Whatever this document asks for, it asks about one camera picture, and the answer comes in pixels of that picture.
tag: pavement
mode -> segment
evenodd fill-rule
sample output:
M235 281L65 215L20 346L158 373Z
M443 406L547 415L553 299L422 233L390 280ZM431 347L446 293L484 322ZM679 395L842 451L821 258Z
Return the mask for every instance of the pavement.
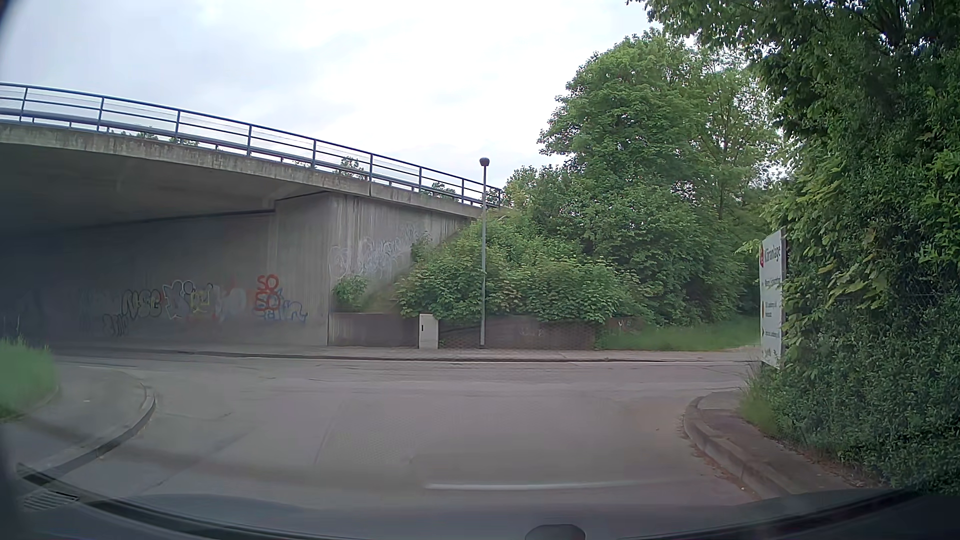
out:
M60 364L60 387L45 404L0 425L21 477L57 478L130 438L154 411L153 390L123 372Z
M414 349L405 347L316 347L303 345L231 345L225 343L171 343L169 341L72 341L51 344L69 356L103 355L194 355L236 358L304 358L344 360L438 360L438 361L743 361L759 359L759 348L743 347L723 352L673 351L530 351L509 349Z
M10 426L14 458L107 497L324 509L717 505L849 487L735 415L744 352L458 362L175 349L55 349L67 383L35 417L76 436Z
M765 499L853 487L744 421L740 397L721 391L690 402L684 431L697 448Z

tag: sign post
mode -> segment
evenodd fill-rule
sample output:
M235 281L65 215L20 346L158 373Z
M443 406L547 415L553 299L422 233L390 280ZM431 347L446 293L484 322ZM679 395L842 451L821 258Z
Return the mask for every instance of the sign post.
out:
M760 349L761 359L777 367L783 356L783 293L786 242L783 229L760 242Z

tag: street lamp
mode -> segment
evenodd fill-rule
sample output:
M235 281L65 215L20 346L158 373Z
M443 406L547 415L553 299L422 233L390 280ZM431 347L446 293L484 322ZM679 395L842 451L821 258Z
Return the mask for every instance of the street lamp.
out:
M480 158L480 166L483 167L483 210L481 212L481 221L483 221L483 233L480 240L480 268L483 271L483 281L480 285L480 348L487 347L487 165L490 164L488 158Z

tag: guardrail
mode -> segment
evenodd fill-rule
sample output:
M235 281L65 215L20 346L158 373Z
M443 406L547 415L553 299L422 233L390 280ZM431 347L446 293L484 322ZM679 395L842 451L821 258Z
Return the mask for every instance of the guardrail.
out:
M192 110L45 86L0 83L0 122L138 136L395 185L482 206L483 184L409 161ZM502 190L487 186L488 207Z

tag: grass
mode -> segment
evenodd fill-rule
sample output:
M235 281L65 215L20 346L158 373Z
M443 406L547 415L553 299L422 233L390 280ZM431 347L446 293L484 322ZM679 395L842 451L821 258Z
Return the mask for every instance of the grass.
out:
M770 407L767 397L760 390L756 373L747 380L747 389L740 401L739 412L744 420L756 426L764 434L771 437L779 436L777 415L774 413L774 409Z
M0 340L0 422L16 417L56 387L50 351L22 339Z
M757 345L757 317L738 316L729 321L695 327L658 327L609 333L597 339L597 348L632 351L722 351Z

